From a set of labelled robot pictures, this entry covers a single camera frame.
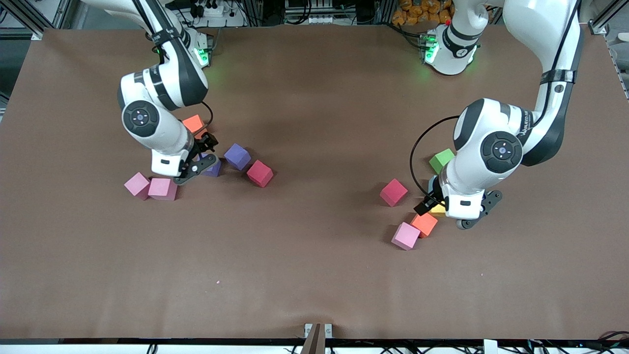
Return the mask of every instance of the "green cube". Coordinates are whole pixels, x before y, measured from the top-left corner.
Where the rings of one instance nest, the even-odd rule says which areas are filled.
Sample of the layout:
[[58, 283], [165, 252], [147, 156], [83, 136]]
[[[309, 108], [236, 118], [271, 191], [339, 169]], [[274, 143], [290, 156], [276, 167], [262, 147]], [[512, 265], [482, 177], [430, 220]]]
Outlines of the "green cube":
[[445, 149], [444, 151], [439, 152], [437, 155], [435, 155], [433, 158], [430, 159], [429, 161], [430, 166], [433, 166], [433, 169], [435, 170], [435, 172], [439, 174], [441, 170], [443, 169], [443, 167], [445, 166], [445, 164], [447, 164], [453, 158], [454, 158], [454, 154], [452, 153], [452, 150]]

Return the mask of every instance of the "yellow cube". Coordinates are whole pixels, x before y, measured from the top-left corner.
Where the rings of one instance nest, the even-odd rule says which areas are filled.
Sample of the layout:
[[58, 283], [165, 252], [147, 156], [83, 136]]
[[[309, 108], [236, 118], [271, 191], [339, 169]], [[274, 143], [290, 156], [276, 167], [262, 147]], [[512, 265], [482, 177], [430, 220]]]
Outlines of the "yellow cube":
[[430, 209], [428, 213], [434, 217], [445, 216], [445, 207], [441, 204], [438, 204], [434, 208]]

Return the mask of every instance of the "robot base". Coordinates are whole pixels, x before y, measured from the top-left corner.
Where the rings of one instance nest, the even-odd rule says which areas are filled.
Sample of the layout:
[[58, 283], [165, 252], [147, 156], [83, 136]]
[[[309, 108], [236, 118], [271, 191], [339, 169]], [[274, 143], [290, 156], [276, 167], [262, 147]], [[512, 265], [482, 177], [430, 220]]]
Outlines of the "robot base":
[[440, 43], [440, 41], [443, 40], [443, 31], [445, 31], [446, 28], [446, 25], [439, 25], [435, 29], [428, 31], [428, 36], [434, 36], [435, 41], [432, 43], [428, 42], [432, 44], [432, 46], [424, 52], [423, 59], [426, 64], [434, 67], [436, 71], [444, 75], [456, 75], [465, 70], [472, 60], [474, 60], [474, 52], [477, 46], [467, 53], [459, 53], [459, 55], [463, 55], [462, 57], [455, 57], [443, 43]]

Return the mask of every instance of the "power strip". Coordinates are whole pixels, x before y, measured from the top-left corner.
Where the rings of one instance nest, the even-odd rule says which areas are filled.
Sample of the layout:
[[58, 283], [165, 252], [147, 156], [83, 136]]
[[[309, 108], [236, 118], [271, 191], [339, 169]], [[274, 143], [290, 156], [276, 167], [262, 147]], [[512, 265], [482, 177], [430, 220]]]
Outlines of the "power strip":
[[223, 12], [225, 11], [225, 7], [223, 5], [218, 5], [216, 9], [209, 8], [205, 9], [203, 15], [207, 17], [223, 17]]
[[331, 25], [334, 22], [334, 17], [332, 16], [310, 16], [308, 17], [309, 25]]

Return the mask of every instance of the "green led light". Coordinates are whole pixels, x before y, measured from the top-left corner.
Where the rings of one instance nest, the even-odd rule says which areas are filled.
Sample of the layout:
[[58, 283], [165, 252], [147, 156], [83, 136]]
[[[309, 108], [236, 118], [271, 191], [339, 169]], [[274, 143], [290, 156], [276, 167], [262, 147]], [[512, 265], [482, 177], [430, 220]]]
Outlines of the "green led light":
[[474, 46], [474, 48], [472, 49], [472, 52], [470, 53], [470, 59], [467, 61], [468, 64], [470, 64], [472, 60], [474, 60], [474, 52], [476, 51], [476, 48], [478, 48], [477, 45]]
[[206, 66], [209, 64], [208, 56], [205, 55], [204, 49], [197, 49], [194, 51], [194, 54], [196, 54], [197, 60], [199, 61], [199, 64], [201, 66]]
[[435, 60], [435, 56], [438, 51], [439, 51], [439, 43], [435, 42], [435, 44], [433, 44], [433, 46], [430, 49], [428, 49], [428, 51], [426, 52], [426, 62], [432, 63]]

